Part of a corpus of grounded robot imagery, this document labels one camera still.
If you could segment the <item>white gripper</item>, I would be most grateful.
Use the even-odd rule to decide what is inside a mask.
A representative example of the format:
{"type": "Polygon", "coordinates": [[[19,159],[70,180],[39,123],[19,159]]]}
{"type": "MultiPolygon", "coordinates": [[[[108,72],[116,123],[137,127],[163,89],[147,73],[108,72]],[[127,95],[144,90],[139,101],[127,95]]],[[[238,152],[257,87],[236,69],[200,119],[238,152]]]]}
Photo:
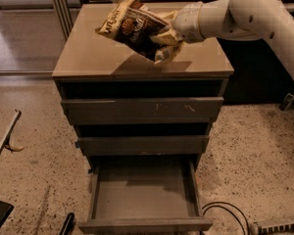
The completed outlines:
{"type": "Polygon", "coordinates": [[[200,31],[200,10],[202,2],[187,4],[179,11],[163,12],[158,14],[158,22],[164,25],[173,25],[173,28],[150,35],[150,40],[158,44],[155,54],[155,65],[166,65],[180,52],[183,40],[188,44],[205,40],[200,31]]]}

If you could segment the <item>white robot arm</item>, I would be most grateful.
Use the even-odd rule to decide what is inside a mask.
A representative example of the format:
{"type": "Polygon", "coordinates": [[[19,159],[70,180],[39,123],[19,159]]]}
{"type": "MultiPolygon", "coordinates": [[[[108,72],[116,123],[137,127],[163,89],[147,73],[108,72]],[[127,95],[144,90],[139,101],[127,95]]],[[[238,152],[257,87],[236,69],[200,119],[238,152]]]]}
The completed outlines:
{"type": "Polygon", "coordinates": [[[208,38],[267,42],[294,81],[294,17],[281,0],[217,0],[191,3],[166,14],[173,38],[154,36],[154,42],[192,44],[208,38]]]}

